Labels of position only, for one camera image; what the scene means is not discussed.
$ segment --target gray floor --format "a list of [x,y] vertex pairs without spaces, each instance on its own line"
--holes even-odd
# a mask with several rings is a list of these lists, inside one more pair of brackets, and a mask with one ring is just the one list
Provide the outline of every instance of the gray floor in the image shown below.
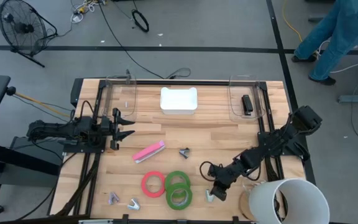
[[[58,27],[60,34],[70,27],[69,1],[28,0],[39,12]],[[131,2],[118,3],[130,12]],[[285,49],[294,49],[298,36],[282,19],[283,0],[273,0],[277,22]],[[265,1],[200,0],[138,1],[139,10],[150,23],[150,32],[132,29],[132,22],[113,4],[104,9],[117,37],[126,46],[186,47],[256,47],[275,48],[275,38]],[[288,0],[287,19],[303,37],[314,24],[307,18],[312,13],[329,11],[330,4]],[[6,41],[0,33],[0,45]],[[117,46],[98,8],[86,14],[84,21],[73,26],[66,37],[53,40],[54,46]],[[231,75],[254,74],[260,80],[284,80],[278,54],[230,52],[131,52],[143,66],[161,74],[189,67],[191,79],[227,80]],[[9,75],[11,85],[19,92],[38,100],[70,107],[69,97],[76,77],[101,77],[129,69],[137,78],[153,78],[132,63],[124,52],[108,51],[44,51],[35,56],[47,67],[13,54],[0,51],[0,75]],[[352,94],[358,84],[358,67],[333,75],[335,86],[310,82],[308,72],[313,64],[294,64],[287,55],[293,87],[299,105],[310,105],[323,118],[321,129],[308,138],[317,186],[325,194],[331,209],[331,221],[358,223],[358,138],[354,134],[349,104],[340,105],[337,97]],[[344,57],[336,69],[358,62],[358,56]],[[358,130],[358,104],[353,108],[354,126]],[[10,145],[14,136],[23,136],[30,122],[36,119],[57,119],[5,97],[0,106],[0,145]],[[47,194],[48,188],[4,186],[0,204],[6,212],[0,221],[12,220],[27,213]],[[31,217],[43,217],[48,201]]]

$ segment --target black shoe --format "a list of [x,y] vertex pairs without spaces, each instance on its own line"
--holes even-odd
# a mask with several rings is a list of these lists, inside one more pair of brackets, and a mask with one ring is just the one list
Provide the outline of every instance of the black shoe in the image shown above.
[[297,56],[293,56],[291,58],[292,62],[297,63],[297,62],[315,62],[316,61],[316,57],[314,55],[310,56],[308,59],[299,59]]
[[331,77],[328,77],[328,78],[326,78],[326,79],[324,79],[324,80],[315,80],[315,79],[312,79],[312,78],[310,78],[310,77],[309,77],[309,79],[310,79],[311,81],[313,81],[313,82],[321,83],[321,84],[327,85],[327,86],[330,86],[330,85],[333,85],[333,84],[336,83],[336,80],[333,79],[333,78],[331,78]]

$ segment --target white box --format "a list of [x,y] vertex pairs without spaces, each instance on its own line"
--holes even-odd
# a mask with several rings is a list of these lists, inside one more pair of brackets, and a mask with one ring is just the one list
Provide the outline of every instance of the white box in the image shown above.
[[161,89],[160,107],[164,114],[194,114],[197,109],[197,89]]

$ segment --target green tape roll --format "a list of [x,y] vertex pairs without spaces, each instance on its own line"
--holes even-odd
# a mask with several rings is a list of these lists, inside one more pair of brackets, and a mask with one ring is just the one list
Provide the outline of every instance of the green tape roll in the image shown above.
[[[181,177],[183,180],[185,180],[185,184],[190,188],[190,178],[182,171],[173,171],[167,175],[165,178],[165,190],[168,190],[169,186],[171,185],[171,181],[174,177]],[[186,192],[182,191],[180,193],[174,193],[174,198],[180,198],[184,197],[186,195]]]
[[[183,190],[183,193],[185,194],[184,196],[185,200],[179,204],[175,204],[172,202],[172,198],[174,197],[176,190]],[[167,203],[169,207],[171,207],[174,210],[183,210],[191,203],[191,199],[193,198],[193,193],[191,192],[190,187],[187,186],[187,184],[176,183],[168,187],[167,194],[165,197],[167,199]]]

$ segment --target wooden tabletop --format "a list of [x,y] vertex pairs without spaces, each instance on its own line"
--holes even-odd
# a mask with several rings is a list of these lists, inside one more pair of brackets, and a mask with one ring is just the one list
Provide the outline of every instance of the wooden tabletop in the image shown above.
[[[83,81],[78,106],[84,100],[92,105],[96,98],[99,80],[86,79]],[[160,90],[162,87],[187,89],[196,87],[198,92],[198,108],[194,115],[165,115],[160,109]],[[267,82],[268,95],[276,128],[283,126],[288,118],[288,102],[282,82]],[[123,100],[131,104],[131,91],[125,88],[114,89],[112,105],[122,105]],[[182,86],[182,85],[138,85],[135,114],[136,124],[123,127],[123,130],[135,130],[135,133],[120,143],[120,150],[113,151],[106,146],[101,156],[96,189],[94,194],[91,218],[122,218],[129,214],[130,219],[159,219],[159,220],[232,220],[238,216],[240,220],[247,220],[239,211],[239,197],[244,191],[243,183],[250,181],[240,177],[227,190],[227,199],[222,202],[215,198],[208,203],[205,190],[211,189],[212,182],[200,176],[199,166],[203,161],[224,166],[232,162],[232,158],[244,149],[257,146],[257,120],[233,120],[229,111],[229,97],[227,86]],[[88,107],[85,115],[91,115]],[[266,129],[267,119],[264,116]],[[135,164],[132,155],[145,147],[163,140],[166,148],[140,164]],[[185,159],[179,155],[179,149],[190,148],[190,156]],[[71,197],[78,186],[83,154],[75,155],[62,168],[57,189],[53,198],[51,214],[58,212]],[[295,156],[282,157],[282,166],[286,178],[305,178],[301,161]],[[191,180],[193,200],[184,210],[172,210],[165,200],[165,194],[158,198],[144,195],[140,182],[143,176],[157,170],[165,176],[175,170],[185,172]],[[266,180],[264,163],[262,175],[258,182]],[[149,182],[151,188],[159,188],[157,180]],[[115,192],[120,202],[108,204],[109,193]],[[84,191],[81,211],[85,210],[88,189]],[[140,210],[127,208],[132,198],[137,198]]]

